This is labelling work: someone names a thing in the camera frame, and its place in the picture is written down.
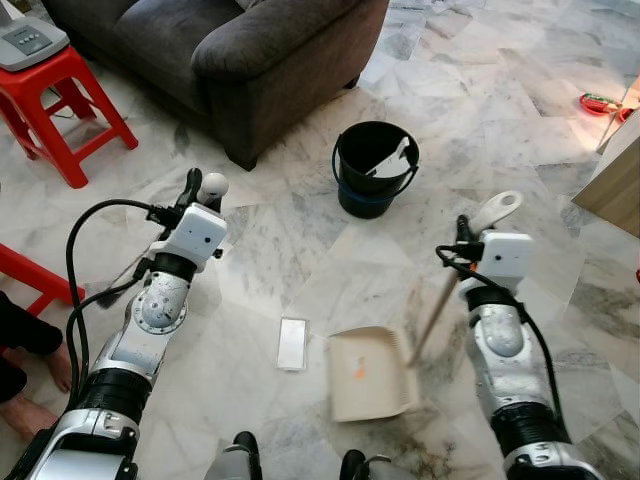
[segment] sofa armrest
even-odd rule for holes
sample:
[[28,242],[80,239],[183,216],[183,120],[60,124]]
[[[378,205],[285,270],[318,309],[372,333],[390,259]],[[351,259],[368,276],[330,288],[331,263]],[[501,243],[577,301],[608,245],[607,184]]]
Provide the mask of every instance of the sofa armrest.
[[358,1],[265,0],[207,35],[193,52],[191,66],[218,81],[257,77]]

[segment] marble floor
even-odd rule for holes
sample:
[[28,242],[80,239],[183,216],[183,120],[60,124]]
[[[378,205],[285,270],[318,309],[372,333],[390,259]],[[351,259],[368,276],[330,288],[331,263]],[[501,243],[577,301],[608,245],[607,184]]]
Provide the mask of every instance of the marble floor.
[[[415,337],[447,272],[433,248],[459,213],[496,192],[525,203],[502,223],[538,250],[524,300],[546,335],[570,434],[607,479],[639,478],[638,240],[571,203],[598,160],[606,119],[577,97],[621,97],[640,66],[640,3],[631,0],[392,0],[359,87],[343,91],[269,149],[252,172],[211,138],[172,117],[99,65],[105,90],[140,140],[112,142],[84,161],[90,183],[72,190],[28,161],[0,125],[0,241],[65,274],[64,244],[78,215],[106,198],[170,202],[189,167],[228,176],[225,256],[193,284],[190,316],[169,347],[142,422],[142,479],[203,478],[240,430],[261,442],[267,479],[337,478],[350,448],[384,453],[421,479],[501,479],[501,458],[473,392],[463,350],[465,312],[452,303],[423,355],[418,412],[375,422],[330,420],[327,336],[394,325]],[[377,220],[337,202],[329,157],[362,120],[401,125],[420,145],[421,169]],[[57,119],[70,137],[99,130]],[[78,277],[103,288],[151,241],[138,212],[105,211],[80,235]],[[27,304],[34,292],[2,279]],[[87,314],[92,354],[119,328],[125,300]],[[42,318],[65,322],[52,305]],[[308,369],[275,368],[282,315],[310,321]],[[28,395],[60,412],[42,365],[26,360]],[[0,425],[0,473],[24,447]]]

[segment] red plastic stool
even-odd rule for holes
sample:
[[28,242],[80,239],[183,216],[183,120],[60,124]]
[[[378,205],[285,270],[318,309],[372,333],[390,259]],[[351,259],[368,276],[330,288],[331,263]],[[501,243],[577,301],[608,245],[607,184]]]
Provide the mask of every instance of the red plastic stool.
[[[69,282],[32,262],[27,257],[14,252],[0,243],[0,272],[25,283],[42,292],[40,298],[31,304],[27,311],[39,315],[53,300],[61,300],[72,304]],[[78,288],[80,299],[84,298],[84,290]]]
[[[82,94],[72,78],[83,85],[91,99]],[[45,109],[40,97],[51,86],[55,86],[61,98]],[[83,119],[96,117],[91,109],[93,106],[102,112],[111,128],[72,152],[49,118],[67,106],[78,118]],[[88,183],[80,168],[80,162],[109,140],[119,136],[130,149],[138,146],[138,141],[89,67],[71,47],[21,72],[10,73],[0,70],[0,113],[27,157],[33,160],[39,155],[49,160],[73,188],[81,188]],[[38,138],[41,148],[34,145],[29,130]]]

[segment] sofa leg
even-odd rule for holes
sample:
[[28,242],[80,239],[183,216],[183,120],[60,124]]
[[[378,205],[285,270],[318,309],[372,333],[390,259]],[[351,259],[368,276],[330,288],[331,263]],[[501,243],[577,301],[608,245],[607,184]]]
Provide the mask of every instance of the sofa leg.
[[353,80],[351,80],[349,83],[347,83],[344,88],[351,90],[353,88],[356,88],[356,85],[358,84],[358,80],[360,80],[360,74],[358,74],[358,76],[356,78],[354,78]]
[[255,168],[256,164],[258,163],[258,157],[257,156],[255,156],[253,158],[249,158],[249,159],[239,158],[237,155],[234,155],[231,152],[229,152],[229,150],[226,149],[226,148],[224,149],[224,153],[227,154],[227,157],[229,157],[229,160],[231,160],[236,165],[240,165],[247,172],[250,172],[251,170],[253,170]]

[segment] dustpan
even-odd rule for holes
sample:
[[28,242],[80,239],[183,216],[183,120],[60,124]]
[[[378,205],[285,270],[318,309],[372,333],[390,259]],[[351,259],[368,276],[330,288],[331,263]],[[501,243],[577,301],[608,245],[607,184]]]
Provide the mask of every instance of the dustpan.
[[409,346],[401,332],[362,327],[329,337],[329,368],[336,422],[399,415],[418,404]]
[[[521,203],[520,192],[496,195],[470,221],[471,231],[479,234]],[[361,327],[329,337],[331,404],[336,422],[392,417],[419,406],[415,366],[457,281],[452,272],[413,354],[404,332],[387,327]]]

